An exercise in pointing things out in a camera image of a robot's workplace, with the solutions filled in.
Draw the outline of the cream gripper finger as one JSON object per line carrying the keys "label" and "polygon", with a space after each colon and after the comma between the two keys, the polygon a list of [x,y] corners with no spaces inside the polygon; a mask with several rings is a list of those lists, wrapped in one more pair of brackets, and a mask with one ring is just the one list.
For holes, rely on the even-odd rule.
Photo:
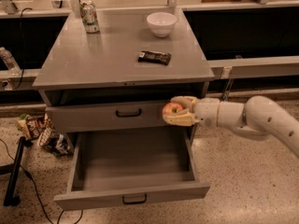
{"label": "cream gripper finger", "polygon": [[193,110],[197,101],[198,99],[194,96],[175,96],[171,99],[171,102],[179,103],[184,109],[188,108],[189,110]]}
{"label": "cream gripper finger", "polygon": [[163,114],[163,119],[167,124],[182,127],[190,127],[198,122],[198,118],[188,108],[177,113]]}

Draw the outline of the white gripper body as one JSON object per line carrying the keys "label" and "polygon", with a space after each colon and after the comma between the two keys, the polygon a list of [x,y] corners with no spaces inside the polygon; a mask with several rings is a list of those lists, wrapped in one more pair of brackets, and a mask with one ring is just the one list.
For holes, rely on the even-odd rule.
{"label": "white gripper body", "polygon": [[194,114],[203,127],[216,127],[220,100],[216,98],[204,98],[194,105]]}

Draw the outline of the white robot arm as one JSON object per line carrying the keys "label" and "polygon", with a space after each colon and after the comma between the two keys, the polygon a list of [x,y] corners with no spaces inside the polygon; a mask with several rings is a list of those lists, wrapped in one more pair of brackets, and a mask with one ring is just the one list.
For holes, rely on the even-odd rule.
{"label": "white robot arm", "polygon": [[244,104],[176,96],[163,107],[162,116],[170,125],[189,127],[198,123],[206,128],[222,127],[251,140],[273,135],[299,157],[299,121],[264,96],[253,96]]}

